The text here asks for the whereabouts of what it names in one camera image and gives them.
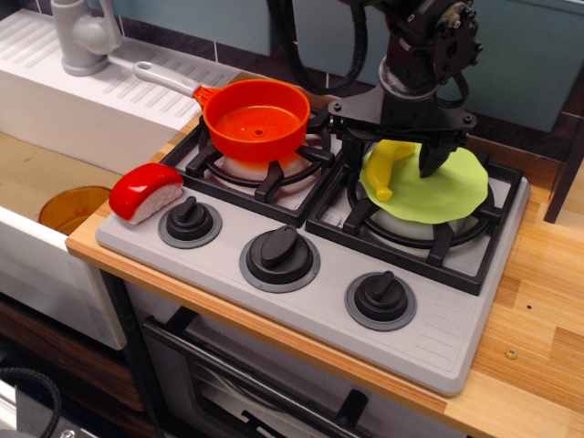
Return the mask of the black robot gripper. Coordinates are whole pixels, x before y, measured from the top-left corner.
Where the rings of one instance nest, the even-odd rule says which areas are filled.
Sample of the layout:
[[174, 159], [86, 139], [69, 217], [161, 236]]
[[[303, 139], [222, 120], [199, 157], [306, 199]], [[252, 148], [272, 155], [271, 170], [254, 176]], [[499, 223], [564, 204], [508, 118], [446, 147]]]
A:
[[434, 97], [399, 99], [378, 85], [359, 95], [335, 99], [328, 112], [336, 121], [332, 131], [341, 140], [345, 164], [360, 170], [365, 152], [381, 136], [425, 138], [419, 155], [420, 177], [435, 173], [459, 147], [468, 142], [466, 133], [477, 123], [464, 109], [439, 105]]

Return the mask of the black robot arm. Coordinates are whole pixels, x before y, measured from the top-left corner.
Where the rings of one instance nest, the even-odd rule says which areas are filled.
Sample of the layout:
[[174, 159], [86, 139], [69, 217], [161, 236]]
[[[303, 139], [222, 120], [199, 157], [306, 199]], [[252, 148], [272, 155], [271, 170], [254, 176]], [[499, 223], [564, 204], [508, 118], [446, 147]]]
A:
[[328, 111], [352, 141], [399, 140], [422, 145], [419, 172], [435, 173], [468, 141], [476, 117], [464, 109], [469, 90], [462, 74], [477, 62], [478, 24], [465, 1], [352, 1], [364, 23], [366, 6], [380, 10], [389, 29], [378, 85], [337, 99]]

